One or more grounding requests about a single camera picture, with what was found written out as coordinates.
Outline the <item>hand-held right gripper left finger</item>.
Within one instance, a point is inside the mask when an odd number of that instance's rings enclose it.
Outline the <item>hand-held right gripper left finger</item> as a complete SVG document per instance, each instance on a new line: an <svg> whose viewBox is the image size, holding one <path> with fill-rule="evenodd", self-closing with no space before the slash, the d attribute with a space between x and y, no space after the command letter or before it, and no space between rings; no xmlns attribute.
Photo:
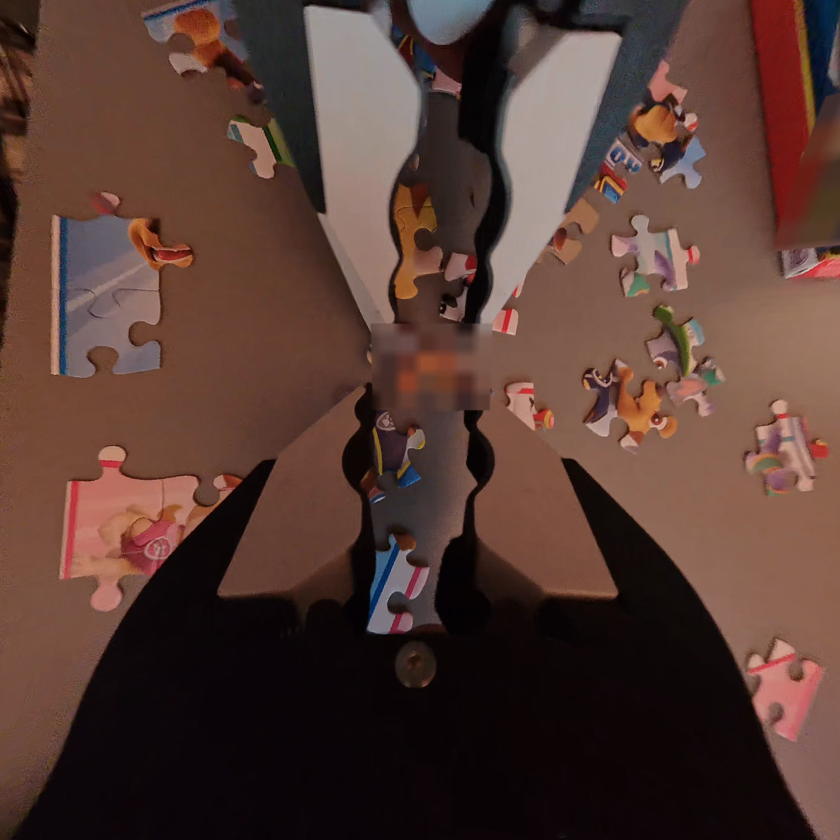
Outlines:
<svg viewBox="0 0 840 840"><path fill-rule="evenodd" d="M360 429L360 386L277 456L217 593L224 599L278 595L304 618L315 602L353 593L350 550L362 501L342 457Z"/></svg>

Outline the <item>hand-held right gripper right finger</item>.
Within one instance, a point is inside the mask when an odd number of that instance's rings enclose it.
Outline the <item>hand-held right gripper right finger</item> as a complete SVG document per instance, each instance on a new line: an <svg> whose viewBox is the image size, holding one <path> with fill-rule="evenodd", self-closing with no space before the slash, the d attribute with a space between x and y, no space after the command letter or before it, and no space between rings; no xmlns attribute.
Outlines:
<svg viewBox="0 0 840 840"><path fill-rule="evenodd" d="M436 611L477 634L494 606L539 613L555 601L612 602L608 570L563 459L505 408L465 412L475 481L441 561Z"/></svg>

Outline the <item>pink striped puzzle piece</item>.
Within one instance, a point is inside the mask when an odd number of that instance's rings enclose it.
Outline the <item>pink striped puzzle piece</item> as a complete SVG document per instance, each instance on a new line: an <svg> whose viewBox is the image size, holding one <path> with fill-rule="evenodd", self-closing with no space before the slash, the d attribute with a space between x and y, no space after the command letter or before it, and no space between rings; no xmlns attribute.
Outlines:
<svg viewBox="0 0 840 840"><path fill-rule="evenodd" d="M824 668L800 657L783 639L775 638L768 654L750 655L746 671L755 681L752 705L759 720L784 739L797 742Z"/></svg>

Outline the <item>green purple joined puzzle pieces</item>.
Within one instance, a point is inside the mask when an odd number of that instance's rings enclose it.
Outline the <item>green purple joined puzzle pieces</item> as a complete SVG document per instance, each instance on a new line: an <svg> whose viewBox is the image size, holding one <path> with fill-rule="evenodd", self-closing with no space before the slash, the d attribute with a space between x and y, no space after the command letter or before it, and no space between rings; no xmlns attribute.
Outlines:
<svg viewBox="0 0 840 840"><path fill-rule="evenodd" d="M694 402L698 415L708 417L715 410L708 391L723 384L726 376L711 357L698 361L695 356L695 348L705 341L700 323L694 318L677 323L674 309L662 304L654 309L653 317L662 332L646 342L650 359L659 369L671 364L677 369L677 379L665 384L669 400L674 406Z"/></svg>

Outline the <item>white purple teal puzzle piece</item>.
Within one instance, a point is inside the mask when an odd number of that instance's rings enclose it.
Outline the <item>white purple teal puzzle piece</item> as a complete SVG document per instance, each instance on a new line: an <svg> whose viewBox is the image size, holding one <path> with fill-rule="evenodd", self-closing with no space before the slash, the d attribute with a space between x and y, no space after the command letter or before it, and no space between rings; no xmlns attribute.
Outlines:
<svg viewBox="0 0 840 840"><path fill-rule="evenodd" d="M645 215L633 216L631 225L635 230L634 236L614 234L610 243L614 257L633 256L636 260L635 268L624 268L620 274L624 297L635 298L649 293L648 276L660 277L663 291L687 289L688 266L699 263L699 248L695 245L683 248L676 228L651 233L649 218Z"/></svg>

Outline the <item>blue puzzle piece with dog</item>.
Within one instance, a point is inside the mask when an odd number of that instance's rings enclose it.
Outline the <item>blue puzzle piece with dog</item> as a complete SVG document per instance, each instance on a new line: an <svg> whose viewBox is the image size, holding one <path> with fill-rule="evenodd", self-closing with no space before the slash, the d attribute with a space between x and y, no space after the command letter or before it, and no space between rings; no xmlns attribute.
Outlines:
<svg viewBox="0 0 840 840"><path fill-rule="evenodd" d="M186 42L184 49L171 49L168 55L171 67L180 77L220 70L233 88L262 90L232 2L173 2L144 11L141 17L155 42L169 48L174 38Z"/></svg>

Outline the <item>pink dog puzzle section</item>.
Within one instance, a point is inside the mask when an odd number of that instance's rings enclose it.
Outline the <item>pink dog puzzle section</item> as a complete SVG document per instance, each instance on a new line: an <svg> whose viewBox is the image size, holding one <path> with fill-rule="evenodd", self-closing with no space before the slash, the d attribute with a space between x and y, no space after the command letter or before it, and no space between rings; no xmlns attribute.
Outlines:
<svg viewBox="0 0 840 840"><path fill-rule="evenodd" d="M204 506L194 498L198 478L126 476L126 457L120 446L107 446L98 454L99 478L66 484L59 577L96 579L90 604L103 613L121 603L123 577L158 571L242 480L229 474L216 476L218 499Z"/></svg>

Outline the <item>rainbow puzzle piece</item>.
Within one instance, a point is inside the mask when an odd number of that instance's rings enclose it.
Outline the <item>rainbow puzzle piece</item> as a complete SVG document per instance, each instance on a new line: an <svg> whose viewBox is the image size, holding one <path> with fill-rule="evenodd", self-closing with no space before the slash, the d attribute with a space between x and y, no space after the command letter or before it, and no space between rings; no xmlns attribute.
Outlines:
<svg viewBox="0 0 840 840"><path fill-rule="evenodd" d="M755 428L756 451L744 456L747 472L759 476L764 494L780 497L797 490L809 492L816 481L815 463L827 459L831 448L819 437L810 438L803 416L791 413L789 403L771 403L773 421Z"/></svg>

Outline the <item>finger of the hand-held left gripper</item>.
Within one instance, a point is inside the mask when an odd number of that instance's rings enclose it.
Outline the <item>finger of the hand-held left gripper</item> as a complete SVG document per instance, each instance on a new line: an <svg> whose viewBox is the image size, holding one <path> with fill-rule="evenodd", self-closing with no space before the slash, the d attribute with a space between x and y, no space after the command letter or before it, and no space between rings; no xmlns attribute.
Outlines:
<svg viewBox="0 0 840 840"><path fill-rule="evenodd" d="M375 17L307 7L326 212L319 221L365 322L393 322L394 184L417 141L421 90Z"/></svg>
<svg viewBox="0 0 840 840"><path fill-rule="evenodd" d="M608 30L505 29L471 36L459 135L488 173L465 323L489 324L560 225L622 37Z"/></svg>

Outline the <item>yellow puzzle piece pale knob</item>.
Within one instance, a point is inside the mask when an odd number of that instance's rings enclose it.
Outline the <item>yellow puzzle piece pale knob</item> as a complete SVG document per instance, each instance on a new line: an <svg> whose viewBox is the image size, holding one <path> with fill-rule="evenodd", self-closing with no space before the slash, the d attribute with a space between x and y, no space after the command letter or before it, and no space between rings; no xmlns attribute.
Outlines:
<svg viewBox="0 0 840 840"><path fill-rule="evenodd" d="M417 295L416 278L439 273L443 256L439 246L427 250L414 248L411 254L404 255L394 278L396 299L414 298Z"/></svg>

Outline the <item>blue white red-striped puzzle piece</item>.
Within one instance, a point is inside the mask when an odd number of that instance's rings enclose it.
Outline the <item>blue white red-striped puzzle piece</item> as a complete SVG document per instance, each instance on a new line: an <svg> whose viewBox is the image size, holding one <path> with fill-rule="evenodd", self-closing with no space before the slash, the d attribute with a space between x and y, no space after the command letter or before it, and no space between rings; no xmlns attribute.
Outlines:
<svg viewBox="0 0 840 840"><path fill-rule="evenodd" d="M408 555L417 547L413 535L391 533L388 539L388 549L375 553L366 626L370 634L404 634L410 631L413 627L412 612L394 612L388 605L389 599L393 594L399 594L408 601L413 600L423 591L429 575L428 565L408 561Z"/></svg>

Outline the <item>blue uniform dog puzzle piece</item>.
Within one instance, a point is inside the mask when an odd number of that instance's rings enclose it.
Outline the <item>blue uniform dog puzzle piece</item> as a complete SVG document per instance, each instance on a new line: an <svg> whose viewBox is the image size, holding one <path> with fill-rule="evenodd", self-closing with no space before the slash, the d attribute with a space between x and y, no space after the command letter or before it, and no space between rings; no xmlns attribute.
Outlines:
<svg viewBox="0 0 840 840"><path fill-rule="evenodd" d="M405 489L417 483L421 477L412 464L409 450L421 449L426 438L422 428L413 425L400 431L390 412L377 409L374 412L374 424L371 430L371 467L364 475L360 487L370 504L375 504L385 497L379 487L380 478L385 473L393 473L396 484Z"/></svg>

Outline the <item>red puzzle box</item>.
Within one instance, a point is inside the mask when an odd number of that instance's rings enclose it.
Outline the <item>red puzzle box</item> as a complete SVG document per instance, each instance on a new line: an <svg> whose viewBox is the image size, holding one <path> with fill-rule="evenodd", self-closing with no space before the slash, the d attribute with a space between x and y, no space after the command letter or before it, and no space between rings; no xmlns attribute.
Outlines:
<svg viewBox="0 0 840 840"><path fill-rule="evenodd" d="M775 221L782 223L825 100L838 93L838 1L752 1Z"/></svg>

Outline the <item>blue sky puzzle section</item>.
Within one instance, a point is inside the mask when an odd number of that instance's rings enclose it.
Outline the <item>blue sky puzzle section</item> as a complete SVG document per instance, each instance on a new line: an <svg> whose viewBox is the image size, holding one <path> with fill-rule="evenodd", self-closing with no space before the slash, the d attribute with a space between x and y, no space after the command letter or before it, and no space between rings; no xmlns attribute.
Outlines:
<svg viewBox="0 0 840 840"><path fill-rule="evenodd" d="M189 267L193 249L163 244L156 218L121 217L121 199L113 193L96 193L92 203L93 219L51 220L50 371L92 376L89 353L96 348L116 351L114 374L158 370L160 344L136 345L130 331L137 322L159 322L160 273Z"/></svg>

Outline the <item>brown dog navy puzzle piece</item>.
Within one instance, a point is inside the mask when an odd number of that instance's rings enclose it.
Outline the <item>brown dog navy puzzle piece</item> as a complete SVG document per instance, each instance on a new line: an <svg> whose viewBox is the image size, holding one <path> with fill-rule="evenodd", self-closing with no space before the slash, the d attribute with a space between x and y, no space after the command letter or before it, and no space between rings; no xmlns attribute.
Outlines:
<svg viewBox="0 0 840 840"><path fill-rule="evenodd" d="M677 430L677 419L661 413L665 389L653 381L642 383L640 396L628 391L634 378L633 369L615 360L611 370L602 374L591 367L582 376L583 387L595 395L595 402L584 418L584 425L594 434L607 437L613 420L625 423L626 433L619 445L636 454L645 436L655 431L661 438L672 437Z"/></svg>

